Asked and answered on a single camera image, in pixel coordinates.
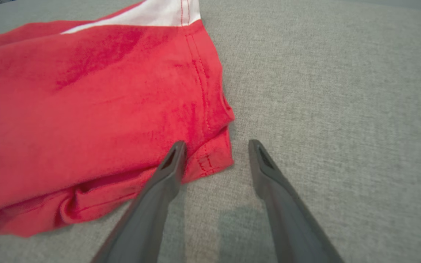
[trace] red fabric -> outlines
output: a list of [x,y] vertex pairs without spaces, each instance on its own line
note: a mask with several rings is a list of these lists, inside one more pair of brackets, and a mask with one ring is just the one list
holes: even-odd
[[222,67],[186,27],[34,23],[0,35],[0,234],[94,220],[137,196],[177,140],[184,183],[232,164]]

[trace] gray tablecloth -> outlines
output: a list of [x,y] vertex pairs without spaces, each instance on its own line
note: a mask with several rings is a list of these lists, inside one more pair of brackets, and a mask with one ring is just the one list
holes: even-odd
[[[17,0],[0,33],[96,19],[127,0]],[[235,165],[184,187],[159,262],[275,262],[251,185],[258,138],[346,262],[421,262],[421,0],[201,0],[224,67]],[[88,262],[124,206],[30,239],[0,262]]]

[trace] white fabric section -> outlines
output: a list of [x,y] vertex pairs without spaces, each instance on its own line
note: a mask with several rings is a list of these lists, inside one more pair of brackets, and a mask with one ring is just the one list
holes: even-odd
[[105,20],[80,25],[62,34],[103,25],[187,26],[201,19],[199,0],[146,0],[137,7]]

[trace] red cloth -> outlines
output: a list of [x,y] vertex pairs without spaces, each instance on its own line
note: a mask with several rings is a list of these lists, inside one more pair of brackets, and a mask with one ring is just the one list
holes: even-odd
[[109,213],[177,140],[188,146],[184,183],[232,164],[222,67],[190,3],[179,4],[181,25],[61,34],[94,22],[56,21],[0,35],[0,234]]

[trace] gray surface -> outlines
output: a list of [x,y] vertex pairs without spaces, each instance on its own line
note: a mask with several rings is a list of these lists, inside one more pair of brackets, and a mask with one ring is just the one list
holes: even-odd
[[[421,4],[411,2],[201,0],[237,118],[235,165],[182,190],[160,262],[275,261],[251,186],[250,138],[346,262],[421,262]],[[0,5],[0,33],[129,4],[17,0]],[[28,240],[0,236],[0,262],[88,262],[121,212]]]

